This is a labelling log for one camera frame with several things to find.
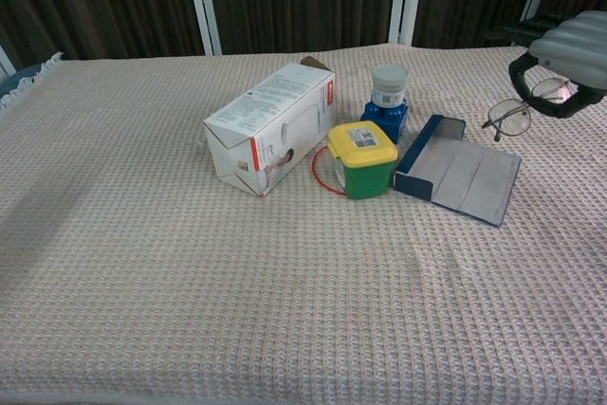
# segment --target green plastic container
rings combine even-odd
[[[329,150],[349,198],[370,198],[386,191],[398,150],[373,122],[344,123],[333,128]]]

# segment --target blanket fringe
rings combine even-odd
[[[40,65],[40,71],[34,76],[22,78],[19,81],[17,88],[12,89],[8,94],[0,99],[0,109],[6,108],[10,104],[14,103],[26,89],[33,87],[37,82],[39,82],[40,79],[51,70],[52,66],[61,60],[62,55],[62,52],[56,53],[50,59]]]

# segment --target white jar lid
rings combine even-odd
[[[385,64],[373,69],[373,85],[389,92],[403,89],[409,79],[409,70],[399,65]]]

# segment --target yellow lid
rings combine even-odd
[[[344,123],[329,132],[329,150],[348,168],[396,161],[398,150],[370,120]]]

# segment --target white waffle blanket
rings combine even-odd
[[[263,199],[219,181],[202,120],[302,55],[56,63],[0,111],[0,402],[606,400],[607,101],[494,143],[522,52],[315,54],[338,121],[404,64],[410,130],[518,154],[500,229],[311,156]]]

